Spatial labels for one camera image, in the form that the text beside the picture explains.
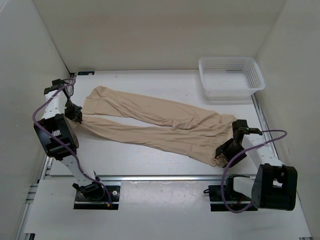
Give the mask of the beige trousers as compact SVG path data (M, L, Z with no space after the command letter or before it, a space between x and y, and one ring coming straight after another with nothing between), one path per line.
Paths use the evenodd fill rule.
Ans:
M142 145L222 165L216 150L233 136L236 117L181 102L98 86L85 98L81 126L115 142Z

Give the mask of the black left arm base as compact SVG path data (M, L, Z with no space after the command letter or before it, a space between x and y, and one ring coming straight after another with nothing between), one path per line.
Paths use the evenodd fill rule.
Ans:
M93 182L87 186L72 184L76 189L73 208L75 210L118 210L120 185L106 185L106 189Z

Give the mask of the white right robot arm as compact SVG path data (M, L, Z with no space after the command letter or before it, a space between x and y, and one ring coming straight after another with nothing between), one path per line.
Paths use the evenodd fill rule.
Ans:
M293 166L285 165L268 148L287 136L281 130L281 136L262 142L264 131L257 128L244 133L237 130L233 138L218 147L217 157L223 157L224 166L220 185L210 185L208 193L212 205L221 200L224 209L235 214L258 209L292 211L296 206L298 172ZM245 157L254 162L257 173L255 178L243 174L230 174L234 167Z

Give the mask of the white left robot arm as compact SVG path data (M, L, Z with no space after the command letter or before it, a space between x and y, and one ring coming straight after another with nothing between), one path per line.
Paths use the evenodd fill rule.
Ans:
M105 194L94 171L88 172L81 166L77 156L78 138L69 120L82 122L81 107L72 103L65 81L44 90L45 103L32 114L33 127L45 154L65 165L76 179L73 187L93 200L100 200Z

